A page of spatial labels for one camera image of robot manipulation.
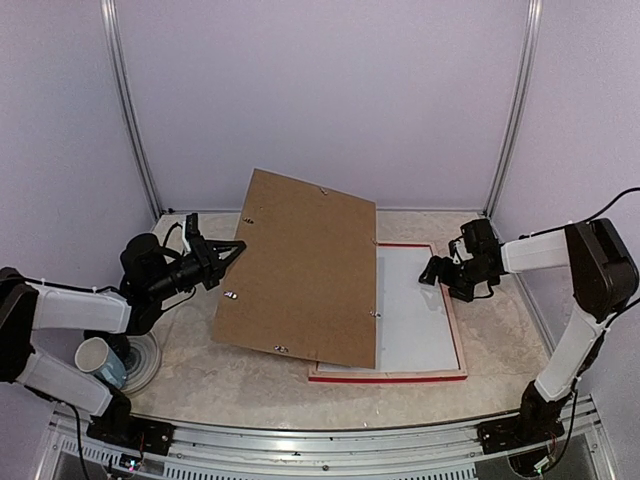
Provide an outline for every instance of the cardboard backing board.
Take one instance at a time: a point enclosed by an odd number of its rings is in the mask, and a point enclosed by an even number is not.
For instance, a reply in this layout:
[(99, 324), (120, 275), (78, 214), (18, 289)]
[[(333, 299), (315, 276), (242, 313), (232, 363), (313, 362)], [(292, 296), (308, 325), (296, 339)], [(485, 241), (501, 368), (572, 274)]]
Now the cardboard backing board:
[(429, 244), (378, 245), (375, 370), (318, 363), (310, 381), (406, 383), (464, 380), (460, 335), (446, 287), (417, 279), (433, 255)]
[(213, 324), (217, 342), (373, 368), (376, 206), (254, 170)]

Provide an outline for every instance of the black mounting bracket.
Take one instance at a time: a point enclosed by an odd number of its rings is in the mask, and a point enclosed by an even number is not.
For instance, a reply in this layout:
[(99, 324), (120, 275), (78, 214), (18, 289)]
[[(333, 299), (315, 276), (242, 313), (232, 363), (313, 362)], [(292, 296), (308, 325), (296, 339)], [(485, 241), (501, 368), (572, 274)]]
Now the black mounting bracket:
[(173, 431), (176, 427), (167, 422), (159, 422), (147, 418), (131, 417), (130, 431), (135, 435), (114, 435), (102, 430), (97, 424), (90, 423), (87, 436), (105, 443), (117, 445), (145, 453), (154, 453), (164, 457), (169, 453), (173, 442)]
[(482, 445), (482, 452), (485, 455), (505, 452), (514, 448), (535, 445), (536, 443), (551, 440), (552, 435), (560, 438), (564, 435), (562, 422), (555, 422), (546, 430), (537, 430), (530, 435), (526, 441), (521, 440), (516, 435), (519, 425), (519, 415), (513, 417), (491, 420), (478, 425), (478, 439)]

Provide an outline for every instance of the lavender wall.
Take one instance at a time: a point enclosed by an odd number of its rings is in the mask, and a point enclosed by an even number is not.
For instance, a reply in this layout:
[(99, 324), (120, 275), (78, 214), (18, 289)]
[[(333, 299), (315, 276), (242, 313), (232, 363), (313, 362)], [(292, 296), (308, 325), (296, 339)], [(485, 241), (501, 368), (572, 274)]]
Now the lavender wall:
[[(99, 2), (0, 2), (0, 266), (117, 282), (118, 254), (151, 216), (108, 63)], [(69, 355), (76, 335), (47, 347)], [(0, 476), (28, 478), (51, 405), (0, 385)]]
[(261, 167), (382, 207), (481, 209), (527, 4), (119, 2), (164, 205), (239, 209)]
[[(522, 129), (495, 216), (507, 239), (579, 220), (640, 185), (640, 4), (545, 2)], [(608, 216), (640, 262), (640, 195)], [(526, 282), (556, 339), (569, 312), (567, 269)], [(591, 391), (623, 479), (640, 451), (640, 307), (607, 336), (583, 391)]]

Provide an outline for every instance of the wire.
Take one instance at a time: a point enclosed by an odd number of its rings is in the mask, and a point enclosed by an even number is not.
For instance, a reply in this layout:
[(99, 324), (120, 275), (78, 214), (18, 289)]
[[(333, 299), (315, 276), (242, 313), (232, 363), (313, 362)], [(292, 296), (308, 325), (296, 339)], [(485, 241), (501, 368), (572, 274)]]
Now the wire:
[(162, 313), (167, 313), (169, 310), (172, 310), (172, 309), (176, 308), (178, 305), (182, 305), (184, 302), (186, 302), (188, 300), (191, 300), (195, 294), (196, 294), (196, 289), (194, 287), (194, 288), (191, 289), (191, 295), (189, 295), (187, 298), (183, 298), (179, 302), (174, 303), (173, 305), (171, 305), (169, 308), (165, 308), (164, 310), (160, 310), (160, 311)]
[(66, 285), (64, 283), (47, 282), (43, 279), (23, 277), (22, 275), (0, 279), (0, 284), (7, 283), (7, 282), (29, 282), (36, 285), (44, 285), (45, 287), (64, 288), (66, 290), (72, 290), (74, 292), (83, 292), (83, 293), (103, 293), (103, 292), (110, 291), (110, 292), (115, 292), (121, 295), (120, 290), (112, 285), (107, 285), (106, 287), (102, 287), (102, 288), (96, 288), (94, 290), (93, 288), (76, 287), (74, 285)]
[(166, 247), (167, 243), (169, 242), (169, 237), (171, 237), (171, 234), (173, 233), (173, 231), (176, 228), (180, 228), (182, 229), (182, 224), (179, 222), (174, 223), (173, 225), (171, 225), (171, 227), (169, 227), (169, 231), (167, 232), (167, 234), (164, 236), (164, 241), (162, 242), (162, 246)]
[(571, 422), (569, 423), (569, 432), (567, 433), (567, 440), (564, 442), (564, 446), (562, 447), (562, 452), (560, 452), (560, 455), (558, 455), (558, 458), (555, 460), (555, 462), (553, 462), (553, 464), (549, 468), (541, 472), (545, 475), (549, 473), (551, 470), (553, 470), (554, 468), (556, 468), (556, 466), (560, 463), (560, 460), (562, 460), (562, 457), (564, 457), (564, 454), (567, 452), (567, 448), (569, 447), (569, 440), (571, 440), (571, 434), (573, 433), (573, 424), (576, 419), (576, 406), (578, 405), (578, 389), (576, 388), (577, 383), (578, 383), (577, 380), (574, 380), (573, 386), (571, 387), (571, 390), (573, 391), (573, 407), (571, 408)]
[[(590, 222), (591, 220), (595, 220), (600, 215), (602, 215), (604, 212), (606, 212), (611, 207), (613, 207), (613, 205), (615, 205), (618, 202), (618, 200), (620, 200), (622, 197), (624, 197), (625, 195), (628, 195), (630, 193), (635, 193), (635, 192), (640, 192), (640, 187), (631, 187), (631, 188), (627, 188), (626, 190), (623, 190), (618, 195), (616, 195), (613, 198), (613, 200), (611, 200), (609, 203), (607, 203), (604, 207), (602, 207), (600, 210), (598, 210), (593, 215), (585, 218), (584, 220), (581, 220), (581, 222)], [(536, 237), (538, 235), (544, 235), (545, 233), (557, 232), (558, 230), (562, 230), (565, 226), (566, 225), (562, 225), (562, 226), (559, 226), (559, 227), (548, 228), (547, 230), (540, 230), (539, 232), (535, 232), (535, 233), (532, 233), (530, 235), (520, 235), (520, 238), (521, 239), (530, 238), (530, 237)]]
[(481, 295), (481, 296), (479, 296), (479, 297), (473, 297), (473, 299), (474, 299), (474, 300), (482, 300), (482, 299), (485, 299), (485, 298), (491, 298), (491, 297), (493, 297), (493, 294), (494, 294), (495, 292), (493, 291), (493, 288), (491, 288), (491, 285), (489, 285), (488, 283), (487, 283), (487, 288), (489, 289), (489, 293), (488, 293), (487, 295)]
[(557, 448), (558, 448), (558, 437), (556, 437), (554, 433), (551, 433), (551, 453), (549, 455), (551, 456), (555, 455)]
[(618, 318), (620, 315), (622, 315), (623, 313), (628, 312), (629, 310), (631, 310), (633, 307), (635, 307), (636, 305), (638, 305), (640, 303), (640, 298), (636, 298), (633, 302), (627, 304), (626, 307), (624, 307), (622, 310), (620, 310), (618, 313), (616, 313), (613, 317), (611, 317), (609, 319), (609, 321), (607, 322), (607, 324), (605, 325), (605, 328), (609, 328), (611, 326), (611, 324), (613, 323), (613, 321)]
[(80, 466), (82, 467), (82, 473), (84, 474), (85, 480), (91, 480), (89, 477), (89, 472), (87, 471), (87, 464), (84, 462), (84, 454), (82, 453), (82, 427), (80, 425), (80, 414), (78, 413), (78, 409), (74, 405), (69, 405), (71, 410), (73, 410), (74, 415), (76, 416), (76, 435), (78, 436), (78, 456), (80, 457)]

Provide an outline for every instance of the marble surface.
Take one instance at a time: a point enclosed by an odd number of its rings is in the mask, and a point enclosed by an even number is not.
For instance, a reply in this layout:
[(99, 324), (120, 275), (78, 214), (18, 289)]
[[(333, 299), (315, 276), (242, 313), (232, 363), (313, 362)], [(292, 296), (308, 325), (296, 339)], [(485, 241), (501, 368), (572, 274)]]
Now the marble surface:
[[(163, 237), (178, 215), (165, 215)], [(378, 241), (434, 242), (441, 255), (468, 213), (379, 212)], [(205, 238), (232, 239), (239, 214), (201, 214)], [(179, 234), (169, 242), (180, 249)], [(199, 288), (154, 327), (162, 366), (131, 397), (135, 413), (166, 419), (278, 429), (350, 429), (457, 420), (517, 408), (547, 356), (515, 282), (495, 296), (454, 300), (469, 378), (444, 384), (340, 385), (307, 381), (309, 362), (215, 343), (211, 329), (221, 294)]]

